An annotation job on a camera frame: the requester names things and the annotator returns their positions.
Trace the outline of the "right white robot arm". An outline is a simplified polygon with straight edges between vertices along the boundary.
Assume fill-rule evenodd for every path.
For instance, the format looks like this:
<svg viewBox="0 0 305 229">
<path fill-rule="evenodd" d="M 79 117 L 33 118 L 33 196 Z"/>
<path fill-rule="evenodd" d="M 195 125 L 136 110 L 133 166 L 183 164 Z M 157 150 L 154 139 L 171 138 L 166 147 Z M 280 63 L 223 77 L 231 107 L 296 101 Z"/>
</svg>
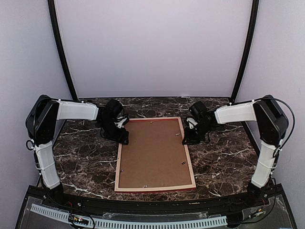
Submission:
<svg viewBox="0 0 305 229">
<path fill-rule="evenodd" d="M 248 207 L 255 206 L 261 200 L 262 189 L 271 179 L 279 154 L 291 137 L 287 133 L 289 121 L 280 104 L 287 105 L 271 95 L 215 109 L 208 109 L 199 101 L 189 108 L 191 115 L 185 119 L 187 126 L 184 128 L 183 145 L 195 145 L 201 141 L 208 143 L 209 133 L 220 125 L 246 121 L 257 123 L 261 148 L 254 174 L 243 197 L 243 203 Z"/>
</svg>

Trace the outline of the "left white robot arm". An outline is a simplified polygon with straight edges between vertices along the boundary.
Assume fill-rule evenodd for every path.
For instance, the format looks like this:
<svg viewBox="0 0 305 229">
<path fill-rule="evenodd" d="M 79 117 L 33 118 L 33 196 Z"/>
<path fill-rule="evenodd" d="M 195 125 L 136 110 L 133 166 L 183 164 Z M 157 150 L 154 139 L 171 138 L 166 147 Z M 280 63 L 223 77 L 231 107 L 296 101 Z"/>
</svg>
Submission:
<svg viewBox="0 0 305 229">
<path fill-rule="evenodd" d="M 32 144 L 28 149 L 34 152 L 42 184 L 52 190 L 48 196 L 49 201 L 55 207 L 63 208 L 67 204 L 67 197 L 59 191 L 62 184 L 52 149 L 55 127 L 59 120 L 95 121 L 101 137 L 126 145 L 129 143 L 129 132 L 124 126 L 129 122 L 129 115 L 115 99 L 98 106 L 84 101 L 54 99 L 47 95 L 38 98 L 25 122 L 30 138 L 28 142 Z"/>
</svg>

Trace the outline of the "black front rail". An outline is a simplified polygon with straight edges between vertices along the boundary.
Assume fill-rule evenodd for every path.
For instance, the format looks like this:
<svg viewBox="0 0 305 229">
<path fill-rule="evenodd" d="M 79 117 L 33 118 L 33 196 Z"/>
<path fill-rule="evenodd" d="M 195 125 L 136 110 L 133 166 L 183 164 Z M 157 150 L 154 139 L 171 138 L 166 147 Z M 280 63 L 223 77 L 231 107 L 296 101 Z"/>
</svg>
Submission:
<svg viewBox="0 0 305 229">
<path fill-rule="evenodd" d="M 135 214 L 170 214 L 195 213 L 207 211 L 209 213 L 235 214 L 250 207 L 245 193 L 197 200 L 182 201 L 123 201 L 81 197 L 71 194 L 62 195 L 62 205 L 65 209 L 75 208 L 77 211 L 101 215 L 110 213 Z"/>
</svg>

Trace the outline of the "left black corner post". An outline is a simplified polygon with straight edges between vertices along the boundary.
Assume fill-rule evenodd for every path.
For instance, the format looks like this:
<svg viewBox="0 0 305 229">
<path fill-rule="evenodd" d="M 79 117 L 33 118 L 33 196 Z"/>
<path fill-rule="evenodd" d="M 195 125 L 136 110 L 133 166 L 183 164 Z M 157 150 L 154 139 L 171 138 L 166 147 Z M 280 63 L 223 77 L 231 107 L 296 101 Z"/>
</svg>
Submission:
<svg viewBox="0 0 305 229">
<path fill-rule="evenodd" d="M 55 1 L 54 0 L 47 0 L 48 3 L 48 8 L 49 8 L 49 15 L 50 15 L 50 20 L 51 20 L 51 26 L 53 30 L 53 36 L 55 39 L 56 47 L 57 47 L 57 52 L 58 56 L 61 62 L 61 67 L 64 73 L 65 81 L 68 86 L 70 95 L 72 100 L 77 101 L 78 96 L 72 81 L 71 73 L 69 70 L 68 62 L 66 59 L 62 39 L 61 39 L 61 32 L 59 28 L 59 22 L 58 22 L 58 17 L 57 17 L 57 12 L 56 12 L 56 6 L 55 6 Z"/>
</svg>

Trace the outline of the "black corner post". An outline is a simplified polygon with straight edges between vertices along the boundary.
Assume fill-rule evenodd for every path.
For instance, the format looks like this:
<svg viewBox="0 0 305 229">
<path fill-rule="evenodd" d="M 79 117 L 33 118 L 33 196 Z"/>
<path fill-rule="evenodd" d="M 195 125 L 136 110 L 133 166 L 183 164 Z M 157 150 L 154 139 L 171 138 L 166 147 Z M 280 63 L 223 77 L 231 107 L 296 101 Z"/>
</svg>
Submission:
<svg viewBox="0 0 305 229">
<path fill-rule="evenodd" d="M 50 15 L 50 20 L 51 20 L 51 26 L 53 30 L 53 36 L 55 39 L 56 47 L 57 47 L 57 52 L 58 56 L 61 62 L 61 67 L 64 73 L 65 81 L 68 86 L 70 95 L 72 100 L 77 101 L 78 96 L 72 81 L 71 73 L 69 70 L 68 62 L 66 59 L 62 39 L 61 39 L 61 32 L 59 28 L 59 22 L 58 22 L 58 17 L 57 17 L 57 12 L 56 12 L 56 6 L 55 6 L 55 1 L 54 0 L 47 0 L 48 3 L 48 8 L 49 8 L 49 15 Z"/>
<path fill-rule="evenodd" d="M 257 19 L 257 14 L 258 14 L 258 8 L 259 8 L 259 0 L 253 0 L 252 1 L 252 7 L 251 7 L 251 13 L 250 13 L 250 19 L 249 19 L 249 25 L 248 25 L 248 30 L 246 34 L 246 40 L 244 44 L 244 50 L 243 54 L 241 57 L 241 62 L 240 66 L 238 69 L 237 77 L 234 83 L 233 91 L 231 94 L 231 101 L 234 103 L 237 99 L 239 89 L 242 84 L 243 76 L 245 73 L 247 61 L 249 58 L 250 54 L 250 49 L 252 46 L 252 41 L 253 41 L 253 36 L 254 36 L 254 30 L 255 30 L 255 25 L 256 25 L 256 19 Z"/>
</svg>

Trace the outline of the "right black corner post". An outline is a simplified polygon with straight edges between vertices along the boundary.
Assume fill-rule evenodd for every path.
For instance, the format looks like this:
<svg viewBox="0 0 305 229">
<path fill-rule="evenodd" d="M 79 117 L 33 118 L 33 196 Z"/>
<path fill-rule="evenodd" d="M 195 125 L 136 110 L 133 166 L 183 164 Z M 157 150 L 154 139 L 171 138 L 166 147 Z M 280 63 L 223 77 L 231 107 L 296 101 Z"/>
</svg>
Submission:
<svg viewBox="0 0 305 229">
<path fill-rule="evenodd" d="M 250 19 L 249 19 L 249 25 L 248 25 L 248 30 L 246 34 L 246 40 L 244 44 L 244 50 L 243 54 L 241 57 L 241 62 L 240 66 L 238 69 L 237 77 L 234 83 L 233 91 L 231 94 L 231 101 L 234 103 L 237 99 L 239 89 L 242 84 L 243 76 L 245 73 L 247 61 L 249 58 L 250 54 L 250 49 L 252 46 L 252 41 L 253 41 L 253 36 L 254 36 L 254 30 L 255 30 L 255 25 L 256 25 L 256 19 L 257 19 L 257 14 L 258 14 L 258 8 L 259 8 L 259 0 L 253 0 L 252 1 L 252 7 L 251 7 L 251 13 L 250 13 Z"/>
</svg>

